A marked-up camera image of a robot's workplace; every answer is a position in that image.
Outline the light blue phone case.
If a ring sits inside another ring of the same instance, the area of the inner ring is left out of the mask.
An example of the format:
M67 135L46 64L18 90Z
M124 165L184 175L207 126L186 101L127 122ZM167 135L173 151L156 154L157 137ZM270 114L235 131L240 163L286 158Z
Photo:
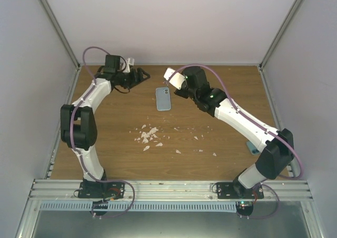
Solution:
M171 97L168 87L159 87L155 90L156 108L158 111L169 111L171 109Z

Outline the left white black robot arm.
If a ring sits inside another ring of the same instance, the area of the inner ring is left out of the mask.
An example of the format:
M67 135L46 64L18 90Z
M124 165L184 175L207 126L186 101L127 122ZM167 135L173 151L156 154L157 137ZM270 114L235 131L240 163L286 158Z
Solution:
M90 192L97 198L108 193L106 173L100 164L95 148L98 136L95 112L101 102L113 90L127 94L132 88L150 79L142 68L134 68L132 58L123 59L107 54L105 64L93 75L88 89L72 104L64 104L60 110L61 140L77 156L83 171L83 179L93 182Z

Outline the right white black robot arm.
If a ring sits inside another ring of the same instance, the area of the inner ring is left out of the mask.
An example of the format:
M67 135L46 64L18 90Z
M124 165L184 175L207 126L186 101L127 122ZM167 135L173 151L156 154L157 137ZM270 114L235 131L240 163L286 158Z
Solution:
M190 98L201 111L234 128L260 152L257 161L233 180L233 192L238 198L246 198L258 183L277 178L295 158L289 130L279 131L264 124L239 107L225 89L212 88L200 65L181 71L168 68L164 78L175 87L176 95Z

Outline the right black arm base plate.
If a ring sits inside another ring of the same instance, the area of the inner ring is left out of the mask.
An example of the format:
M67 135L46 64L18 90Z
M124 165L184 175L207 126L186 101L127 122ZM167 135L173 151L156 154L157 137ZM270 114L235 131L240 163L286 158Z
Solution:
M246 189L239 182L216 182L212 185L211 191L217 194L218 199L263 199L264 193L261 186Z

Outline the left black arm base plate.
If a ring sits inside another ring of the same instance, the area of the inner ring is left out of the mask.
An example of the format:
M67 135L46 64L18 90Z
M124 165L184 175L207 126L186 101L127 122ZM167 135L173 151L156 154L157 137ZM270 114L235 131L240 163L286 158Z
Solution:
M74 196L79 199L117 200L124 197L125 183L109 182L99 183L83 180Z

